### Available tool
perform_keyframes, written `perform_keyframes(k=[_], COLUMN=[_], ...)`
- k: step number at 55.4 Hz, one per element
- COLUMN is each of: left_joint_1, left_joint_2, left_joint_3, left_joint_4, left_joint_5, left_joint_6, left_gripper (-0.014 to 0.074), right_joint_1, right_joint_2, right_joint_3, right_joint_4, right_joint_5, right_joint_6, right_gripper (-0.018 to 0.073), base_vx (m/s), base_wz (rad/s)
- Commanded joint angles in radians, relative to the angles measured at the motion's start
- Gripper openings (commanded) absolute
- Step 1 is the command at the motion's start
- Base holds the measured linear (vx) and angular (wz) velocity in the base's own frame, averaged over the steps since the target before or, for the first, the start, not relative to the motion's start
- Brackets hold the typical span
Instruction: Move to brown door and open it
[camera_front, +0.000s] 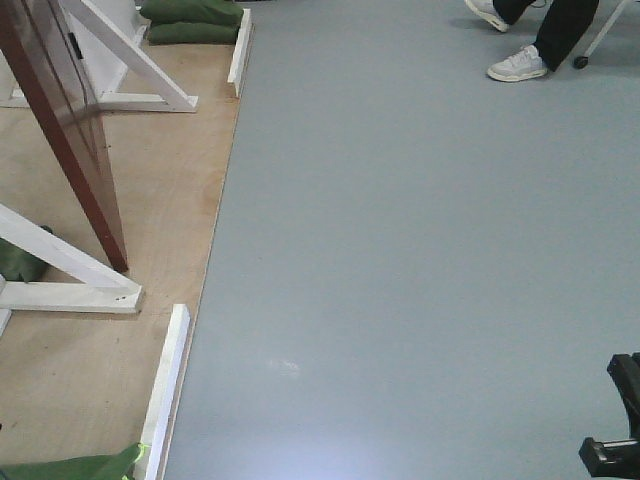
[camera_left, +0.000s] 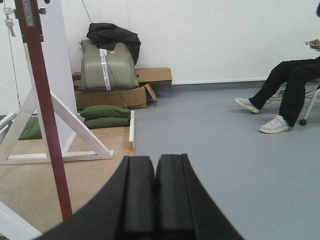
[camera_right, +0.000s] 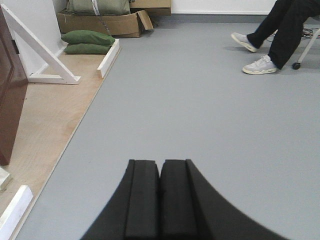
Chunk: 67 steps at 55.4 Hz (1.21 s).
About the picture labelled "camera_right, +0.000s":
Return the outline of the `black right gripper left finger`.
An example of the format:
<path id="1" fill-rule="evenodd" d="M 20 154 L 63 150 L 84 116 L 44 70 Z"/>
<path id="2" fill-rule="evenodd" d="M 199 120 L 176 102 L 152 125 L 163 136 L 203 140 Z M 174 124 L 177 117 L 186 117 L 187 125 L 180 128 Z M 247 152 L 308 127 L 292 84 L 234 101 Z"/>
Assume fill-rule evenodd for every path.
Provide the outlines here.
<path id="1" fill-rule="evenodd" d="M 118 187 L 82 239 L 159 239 L 159 171 L 155 161 L 129 160 Z"/>

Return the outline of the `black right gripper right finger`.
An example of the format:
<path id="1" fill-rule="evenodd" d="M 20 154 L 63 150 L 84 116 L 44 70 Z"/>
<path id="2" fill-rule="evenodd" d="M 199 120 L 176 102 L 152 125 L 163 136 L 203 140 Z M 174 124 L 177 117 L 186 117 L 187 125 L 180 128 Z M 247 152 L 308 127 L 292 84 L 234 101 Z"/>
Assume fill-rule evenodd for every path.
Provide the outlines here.
<path id="1" fill-rule="evenodd" d="M 283 239 L 227 201 L 190 159 L 167 159 L 160 189 L 162 240 Z"/>

